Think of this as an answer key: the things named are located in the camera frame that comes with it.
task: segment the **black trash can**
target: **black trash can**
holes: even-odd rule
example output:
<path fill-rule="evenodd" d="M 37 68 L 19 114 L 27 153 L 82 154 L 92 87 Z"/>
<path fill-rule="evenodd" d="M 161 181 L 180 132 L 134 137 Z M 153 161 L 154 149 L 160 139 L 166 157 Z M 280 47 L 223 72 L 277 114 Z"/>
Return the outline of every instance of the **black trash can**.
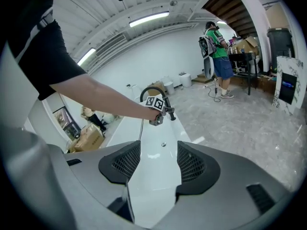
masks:
<path fill-rule="evenodd" d="M 286 28 L 272 28 L 268 30 L 267 36 L 271 45 L 272 72 L 277 72 L 277 57 L 287 56 L 295 58 L 292 36 Z"/>

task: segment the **table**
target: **table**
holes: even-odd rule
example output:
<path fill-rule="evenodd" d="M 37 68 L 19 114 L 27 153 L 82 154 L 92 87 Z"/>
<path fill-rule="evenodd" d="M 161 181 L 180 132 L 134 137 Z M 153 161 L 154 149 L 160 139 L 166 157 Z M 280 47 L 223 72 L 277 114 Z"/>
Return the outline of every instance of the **table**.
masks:
<path fill-rule="evenodd" d="M 248 80 L 248 95 L 250 95 L 250 82 L 252 79 L 256 79 L 255 89 L 258 86 L 258 74 L 257 74 L 257 65 L 256 65 L 256 54 L 253 53 L 244 53 L 244 54 L 231 54 L 228 56 L 230 61 L 246 61 L 248 72 L 246 73 L 238 73 L 234 77 L 237 78 L 245 78 Z M 250 73 L 250 60 L 254 60 L 255 65 L 255 74 Z"/>

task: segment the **cable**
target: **cable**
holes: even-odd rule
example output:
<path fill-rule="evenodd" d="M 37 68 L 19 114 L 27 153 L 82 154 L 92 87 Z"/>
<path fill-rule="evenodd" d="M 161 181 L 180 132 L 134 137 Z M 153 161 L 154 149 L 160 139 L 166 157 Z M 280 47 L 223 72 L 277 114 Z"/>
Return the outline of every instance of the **cable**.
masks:
<path fill-rule="evenodd" d="M 139 140 L 141 140 L 141 137 L 142 137 L 142 133 L 143 133 L 143 125 L 144 125 L 144 119 L 142 119 L 142 123 L 141 123 L 141 130 L 140 130 Z"/>
<path fill-rule="evenodd" d="M 227 58 L 228 60 L 224 60 L 223 57 L 220 56 L 220 54 L 217 52 L 216 50 L 216 54 L 218 54 L 218 56 L 223 60 L 223 61 L 229 61 L 229 57 L 228 57 L 228 52 L 225 50 L 226 54 L 227 54 Z"/>
<path fill-rule="evenodd" d="M 212 91 L 212 89 L 208 86 L 207 88 L 209 88 L 209 93 L 208 93 L 208 96 L 209 97 L 211 97 L 211 98 L 213 98 L 213 100 L 214 100 L 214 102 L 217 102 L 217 103 L 219 103 L 219 102 L 221 102 L 221 99 L 220 98 L 218 98 L 218 97 L 216 97 L 216 95 L 217 95 L 217 87 L 216 87 L 216 82 L 215 82 L 215 80 L 214 80 L 214 84 L 215 84 L 215 96 L 213 97 L 213 96 L 210 96 L 210 92 Z"/>

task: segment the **sneaker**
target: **sneaker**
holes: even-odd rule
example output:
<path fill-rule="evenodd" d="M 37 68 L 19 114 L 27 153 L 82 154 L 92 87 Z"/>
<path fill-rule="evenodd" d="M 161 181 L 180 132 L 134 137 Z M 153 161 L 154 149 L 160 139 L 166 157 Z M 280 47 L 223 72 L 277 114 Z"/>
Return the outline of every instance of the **sneaker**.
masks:
<path fill-rule="evenodd" d="M 233 94 L 231 94 L 230 92 L 226 92 L 226 94 L 225 95 L 222 95 L 221 94 L 221 98 L 225 98 L 225 99 L 232 99 L 234 97 L 234 95 Z"/>

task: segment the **white container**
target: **white container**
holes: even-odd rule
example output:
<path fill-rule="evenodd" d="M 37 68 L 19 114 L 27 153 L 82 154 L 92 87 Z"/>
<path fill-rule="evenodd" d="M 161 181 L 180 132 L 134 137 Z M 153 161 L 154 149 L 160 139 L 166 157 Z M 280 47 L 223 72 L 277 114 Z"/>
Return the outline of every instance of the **white container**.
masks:
<path fill-rule="evenodd" d="M 164 87 L 166 88 L 168 94 L 174 94 L 175 93 L 173 82 L 165 83 Z"/>
<path fill-rule="evenodd" d="M 111 124 L 115 120 L 115 117 L 113 114 L 105 113 L 102 119 L 108 124 Z"/>
<path fill-rule="evenodd" d="M 171 82 L 171 81 L 172 81 L 172 80 L 169 78 L 169 76 L 164 77 L 164 78 L 161 79 L 161 82 L 162 82 L 163 84 L 166 84 L 166 83 Z"/>
<path fill-rule="evenodd" d="M 259 69 L 259 66 L 258 66 L 259 61 L 260 61 L 260 57 L 256 56 L 257 73 L 260 72 L 260 69 Z M 249 63 L 250 63 L 250 73 L 255 74 L 255 62 L 254 62 L 254 60 L 250 60 Z"/>
<path fill-rule="evenodd" d="M 184 74 L 182 76 L 179 76 L 180 78 L 180 83 L 182 84 L 183 87 L 191 87 L 192 86 L 192 78 L 190 74 Z"/>

